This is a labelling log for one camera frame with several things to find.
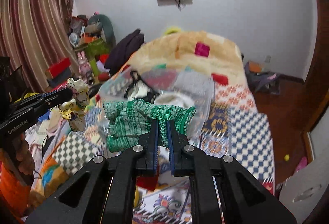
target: green and white checkered fabric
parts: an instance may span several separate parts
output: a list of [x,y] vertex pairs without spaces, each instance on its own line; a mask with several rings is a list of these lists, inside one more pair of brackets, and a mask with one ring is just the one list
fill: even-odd
[[109,120],[107,146],[112,153],[137,145],[139,136],[150,131],[152,119],[159,121],[159,146],[168,147],[166,122],[174,120],[177,132],[186,134],[195,114],[195,107],[154,105],[143,100],[103,102],[103,108]]

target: orange sleeve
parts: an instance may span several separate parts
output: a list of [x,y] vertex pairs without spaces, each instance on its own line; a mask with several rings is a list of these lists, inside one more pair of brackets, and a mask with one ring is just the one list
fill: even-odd
[[0,193],[16,217],[22,217],[27,208],[31,186],[22,186],[3,163],[1,167]]

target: silver screw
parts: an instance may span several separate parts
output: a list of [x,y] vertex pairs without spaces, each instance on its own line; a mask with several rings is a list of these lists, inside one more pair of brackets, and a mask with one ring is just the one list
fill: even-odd
[[225,155],[223,157],[223,160],[226,162],[226,163],[232,163],[233,162],[233,157],[230,156],[230,155]]
[[133,148],[133,150],[135,151],[135,152],[141,152],[142,150],[143,150],[144,148],[143,148],[143,146],[141,146],[141,145],[135,145],[134,146],[134,148]]
[[104,157],[102,157],[101,155],[97,155],[93,159],[94,163],[96,163],[96,164],[103,162],[103,160],[104,160]]
[[192,152],[194,150],[194,147],[192,145],[185,145],[184,150],[187,152]]

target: blue and white checkered fabric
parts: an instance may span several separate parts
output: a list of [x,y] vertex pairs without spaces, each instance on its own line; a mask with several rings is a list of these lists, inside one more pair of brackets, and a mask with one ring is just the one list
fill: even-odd
[[274,179],[274,152],[268,118],[248,110],[229,110],[231,155],[258,180]]

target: curtain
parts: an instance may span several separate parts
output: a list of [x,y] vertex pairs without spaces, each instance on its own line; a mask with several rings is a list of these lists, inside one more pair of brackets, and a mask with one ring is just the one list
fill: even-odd
[[45,90],[46,69],[63,58],[78,71],[65,29],[71,13],[70,0],[0,0],[0,55],[10,57],[13,71],[23,66],[24,80],[35,92]]

